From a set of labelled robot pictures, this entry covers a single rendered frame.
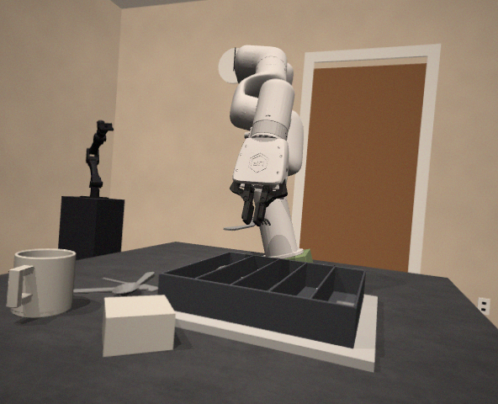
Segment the cream flat panel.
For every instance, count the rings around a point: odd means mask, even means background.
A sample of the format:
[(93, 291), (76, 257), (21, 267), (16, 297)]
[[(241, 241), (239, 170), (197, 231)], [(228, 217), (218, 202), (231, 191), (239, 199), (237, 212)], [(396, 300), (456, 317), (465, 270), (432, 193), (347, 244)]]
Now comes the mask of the cream flat panel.
[(175, 327), (374, 372), (378, 296), (364, 295), (353, 348), (175, 311)]

